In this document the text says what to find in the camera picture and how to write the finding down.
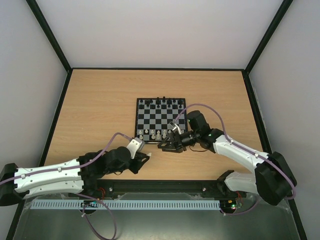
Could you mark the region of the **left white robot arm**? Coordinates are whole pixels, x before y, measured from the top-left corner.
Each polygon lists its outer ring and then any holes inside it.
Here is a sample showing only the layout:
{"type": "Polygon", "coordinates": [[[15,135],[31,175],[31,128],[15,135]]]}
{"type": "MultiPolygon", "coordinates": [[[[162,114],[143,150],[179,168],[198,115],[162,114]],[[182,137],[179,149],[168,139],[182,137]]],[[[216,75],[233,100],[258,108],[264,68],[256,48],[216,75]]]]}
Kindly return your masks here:
{"type": "Polygon", "coordinates": [[[0,173],[0,205],[11,206],[32,197],[58,193],[91,195],[98,188],[98,179],[125,170],[137,174],[150,156],[150,153],[120,146],[36,168],[8,163],[0,173]]]}

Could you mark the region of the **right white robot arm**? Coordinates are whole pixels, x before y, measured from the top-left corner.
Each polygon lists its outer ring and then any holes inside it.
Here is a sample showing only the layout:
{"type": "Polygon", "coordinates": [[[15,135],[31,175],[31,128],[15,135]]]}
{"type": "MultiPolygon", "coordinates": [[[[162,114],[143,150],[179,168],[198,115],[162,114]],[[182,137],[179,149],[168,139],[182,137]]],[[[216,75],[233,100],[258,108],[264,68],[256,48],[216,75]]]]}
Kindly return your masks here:
{"type": "Polygon", "coordinates": [[[273,206],[294,196],[297,181],[283,155],[258,151],[235,141],[222,130],[211,128],[198,110],[188,113],[186,119],[190,131],[182,132],[172,123],[173,129],[157,147],[163,152],[182,153],[199,144],[204,150],[225,156],[249,170],[249,173],[228,170],[221,175],[217,187],[222,195],[252,193],[273,206]]]}

